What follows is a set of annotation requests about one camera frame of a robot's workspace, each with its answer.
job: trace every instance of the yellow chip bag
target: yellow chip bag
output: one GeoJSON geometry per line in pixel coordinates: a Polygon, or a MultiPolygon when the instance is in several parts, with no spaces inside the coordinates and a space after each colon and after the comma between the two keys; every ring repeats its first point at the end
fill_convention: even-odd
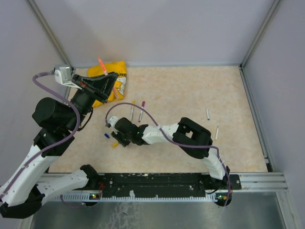
{"type": "MultiPolygon", "coordinates": [[[[104,63],[107,72],[115,72],[118,73],[119,77],[117,78],[116,82],[114,83],[114,87],[118,92],[119,97],[116,98],[113,91],[111,92],[108,102],[121,100],[124,98],[124,89],[127,80],[127,69],[125,65],[125,61],[120,62],[112,62],[112,63],[104,63]]],[[[104,71],[102,70],[100,65],[96,65],[88,69],[88,77],[94,77],[98,75],[103,75],[104,71]]],[[[98,107],[103,105],[100,101],[95,100],[93,107],[98,107]]]]}

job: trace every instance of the marble surface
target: marble surface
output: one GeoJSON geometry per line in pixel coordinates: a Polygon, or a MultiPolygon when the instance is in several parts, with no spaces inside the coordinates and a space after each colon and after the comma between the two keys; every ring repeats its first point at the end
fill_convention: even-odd
{"type": "MultiPolygon", "coordinates": [[[[86,75],[86,70],[77,73],[86,75]]],[[[219,126],[218,140],[213,144],[220,148],[220,155],[232,172],[267,171],[237,66],[128,68],[126,87],[121,102],[135,100],[141,105],[146,101],[145,109],[160,125],[188,117],[210,130],[213,140],[219,126]]],[[[207,172],[201,160],[169,143],[112,148],[115,139],[104,136],[111,133],[104,118],[108,109],[119,102],[95,108],[91,121],[76,133],[75,140],[49,172],[73,172],[85,164],[107,173],[207,172]]],[[[121,105],[110,115],[129,118],[130,112],[130,106],[121,105]]],[[[135,124],[139,114],[135,108],[135,124]]],[[[153,123],[143,114],[141,124],[153,123]]]]}

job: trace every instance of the marker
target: marker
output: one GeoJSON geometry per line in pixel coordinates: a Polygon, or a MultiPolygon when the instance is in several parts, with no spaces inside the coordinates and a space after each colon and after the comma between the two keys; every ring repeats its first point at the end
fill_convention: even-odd
{"type": "Polygon", "coordinates": [[[132,111],[130,113],[130,121],[132,122],[132,117],[133,117],[133,108],[134,106],[132,106],[132,111]]]}
{"type": "Polygon", "coordinates": [[[208,119],[208,120],[210,120],[210,116],[209,116],[209,110],[208,110],[208,108],[206,107],[206,108],[205,108],[205,110],[206,110],[206,117],[207,117],[207,119],[208,119]]]}
{"type": "MultiPolygon", "coordinates": [[[[101,66],[101,68],[102,68],[102,70],[104,72],[104,75],[108,75],[107,69],[105,68],[103,61],[101,60],[101,58],[99,56],[97,58],[99,59],[99,63],[100,63],[100,66],[101,66]]],[[[115,98],[118,99],[119,98],[119,94],[118,94],[118,92],[117,92],[117,90],[116,90],[116,88],[114,86],[113,86],[112,91],[113,91],[113,94],[114,94],[115,98]]]]}
{"type": "MultiPolygon", "coordinates": [[[[144,106],[145,106],[145,101],[142,102],[142,108],[143,108],[143,109],[144,109],[144,106]]],[[[142,115],[143,115],[143,110],[141,110],[140,117],[139,117],[139,122],[140,122],[141,119],[142,119],[142,115]]]]}
{"type": "Polygon", "coordinates": [[[99,56],[98,56],[97,58],[99,59],[100,66],[101,66],[101,68],[102,68],[104,74],[105,74],[105,75],[108,75],[108,72],[107,72],[107,70],[106,70],[106,68],[105,68],[105,66],[104,66],[103,61],[101,60],[101,58],[100,58],[99,56]]]}
{"type": "Polygon", "coordinates": [[[118,142],[115,142],[113,143],[112,147],[115,148],[119,143],[118,142]]]}
{"type": "Polygon", "coordinates": [[[219,130],[219,127],[217,127],[217,129],[216,129],[215,141],[217,141],[217,138],[218,138],[218,130],[219,130]]]}

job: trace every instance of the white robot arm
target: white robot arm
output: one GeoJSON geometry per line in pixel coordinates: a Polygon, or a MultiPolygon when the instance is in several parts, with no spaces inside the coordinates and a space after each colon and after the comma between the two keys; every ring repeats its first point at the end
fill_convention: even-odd
{"type": "Polygon", "coordinates": [[[85,116],[89,112],[92,113],[94,101],[107,101],[118,74],[109,73],[107,76],[87,78],[72,75],[72,69],[68,65],[57,65],[52,73],[58,83],[78,88],[70,104],[78,111],[80,120],[77,122],[77,115],[70,106],[52,98],[43,98],[38,102],[32,118],[42,129],[34,138],[34,144],[19,168],[0,187],[0,201],[3,202],[0,213],[4,218],[29,217],[48,200],[76,188],[94,187],[98,180],[98,174],[93,167],[83,165],[72,174],[36,184],[47,168],[74,140],[74,137],[68,139],[67,136],[71,135],[72,130],[79,128],[77,123],[82,123],[85,116]]]}
{"type": "MultiPolygon", "coordinates": [[[[127,146],[130,142],[137,145],[151,145],[159,142],[177,142],[185,145],[212,145],[211,133],[204,127],[198,125],[188,118],[182,118],[179,123],[163,126],[141,125],[137,127],[128,119],[112,116],[108,120],[109,125],[114,129],[112,136],[118,142],[127,146]],[[167,138],[160,131],[160,128],[165,132],[167,138]],[[192,131],[191,138],[185,134],[192,131]]],[[[217,151],[214,148],[210,149],[195,149],[181,147],[188,155],[202,160],[203,164],[208,168],[212,178],[223,180],[225,170],[217,151]]]]}

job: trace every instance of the white wall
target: white wall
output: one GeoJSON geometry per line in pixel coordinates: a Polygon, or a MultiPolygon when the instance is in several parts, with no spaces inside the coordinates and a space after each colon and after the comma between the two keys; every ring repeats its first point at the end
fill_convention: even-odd
{"type": "MultiPolygon", "coordinates": [[[[34,74],[61,63],[51,43],[23,0],[4,0],[0,7],[0,185],[25,158],[40,128],[31,115],[48,96],[32,83],[34,74]]],[[[53,77],[42,80],[62,93],[53,77]]],[[[3,219],[0,228],[16,228],[17,219],[3,219]]]]}
{"type": "Polygon", "coordinates": [[[245,68],[271,156],[305,226],[305,1],[282,1],[245,68]]]}
{"type": "Polygon", "coordinates": [[[75,66],[240,64],[273,0],[36,0],[75,66]]]}

